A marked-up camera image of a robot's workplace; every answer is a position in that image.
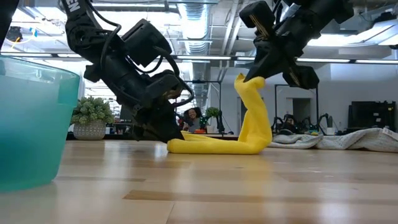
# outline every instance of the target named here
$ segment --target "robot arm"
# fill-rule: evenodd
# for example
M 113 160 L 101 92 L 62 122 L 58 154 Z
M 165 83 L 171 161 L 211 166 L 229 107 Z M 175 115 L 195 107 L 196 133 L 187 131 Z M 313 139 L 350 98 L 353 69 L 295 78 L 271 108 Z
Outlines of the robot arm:
M 89 0 L 61 0 L 61 3 L 68 17 L 65 31 L 69 47 L 93 63 L 87 66 L 84 77 L 92 82 L 104 81 L 117 96 L 118 103 L 129 108 L 134 118 L 132 122 L 150 135 L 163 142 L 183 139 L 174 111 L 175 107 L 192 101 L 193 91 L 179 77 L 179 69 L 170 56 L 172 50 L 165 37 L 145 19 L 120 37 L 117 33 L 121 26 L 103 18 Z M 94 13 L 116 29 L 102 29 Z M 159 62 L 151 71 L 137 67 L 146 67 L 157 57 L 160 57 Z M 149 76 L 148 73 L 156 70 L 163 58 L 171 64 L 173 71 Z M 169 99 L 180 96 L 183 89 L 190 92 L 190 98 L 171 104 Z
M 331 21 L 341 24 L 354 15 L 348 0 L 284 0 L 300 8 L 293 16 L 275 22 L 275 16 L 265 1 L 247 5 L 239 16 L 248 28 L 256 28 L 256 57 L 246 75 L 269 78 L 283 73 L 290 86 L 313 89 L 319 79 L 312 67 L 298 66 L 295 59 L 303 55 L 308 41 L 320 37 L 320 31 Z

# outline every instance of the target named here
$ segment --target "white wall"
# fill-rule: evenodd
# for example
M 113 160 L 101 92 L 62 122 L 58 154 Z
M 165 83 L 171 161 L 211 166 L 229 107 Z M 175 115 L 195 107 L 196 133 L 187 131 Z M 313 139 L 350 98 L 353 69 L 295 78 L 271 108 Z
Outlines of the white wall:
M 348 123 L 348 106 L 352 101 L 395 101 L 398 102 L 398 71 L 395 65 L 345 65 L 333 64 L 316 70 L 321 79 L 319 84 L 319 115 L 328 113 L 333 117 L 337 128 L 344 130 Z M 267 106 L 270 122 L 275 116 L 274 83 L 281 77 L 268 80 L 261 95 Z M 226 131 L 238 133 L 238 94 L 232 83 L 222 85 L 221 110 L 224 114 Z M 280 86 L 277 89 L 277 115 L 283 117 L 289 109 L 286 98 L 310 98 L 312 122 L 316 121 L 315 90 L 303 90 Z
M 55 68 L 68 70 L 80 76 L 78 99 L 85 95 L 85 79 L 83 78 L 88 62 L 65 62 L 61 60 L 30 60 L 35 63 L 50 65 Z

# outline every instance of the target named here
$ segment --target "teal plastic bin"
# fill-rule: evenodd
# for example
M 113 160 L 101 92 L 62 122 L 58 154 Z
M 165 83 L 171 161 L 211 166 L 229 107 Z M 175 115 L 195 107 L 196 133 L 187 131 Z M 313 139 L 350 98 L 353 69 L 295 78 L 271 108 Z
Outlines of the teal plastic bin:
M 57 175 L 79 82 L 66 70 L 0 56 L 0 192 Z

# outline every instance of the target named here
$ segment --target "wooden tabletop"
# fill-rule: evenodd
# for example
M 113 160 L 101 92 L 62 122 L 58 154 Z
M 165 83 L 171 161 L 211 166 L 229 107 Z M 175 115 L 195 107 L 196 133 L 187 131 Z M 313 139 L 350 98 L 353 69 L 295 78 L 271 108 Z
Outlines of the wooden tabletop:
M 203 136 L 207 136 L 207 137 L 223 137 L 223 138 L 238 138 L 239 136 L 235 135 L 235 134 L 200 134 Z
M 159 142 L 67 141 L 50 185 L 0 194 L 1 223 L 393 224 L 398 154 L 265 149 L 169 154 Z

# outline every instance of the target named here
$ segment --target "person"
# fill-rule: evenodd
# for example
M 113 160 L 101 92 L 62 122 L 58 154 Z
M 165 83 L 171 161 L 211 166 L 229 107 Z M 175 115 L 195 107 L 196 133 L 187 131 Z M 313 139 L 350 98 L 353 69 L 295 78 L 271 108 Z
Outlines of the person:
M 197 129 L 200 129 L 200 118 L 202 117 L 199 107 L 191 108 L 184 112 L 184 116 L 192 121 L 191 125 L 185 122 L 183 126 L 184 131 L 194 133 Z

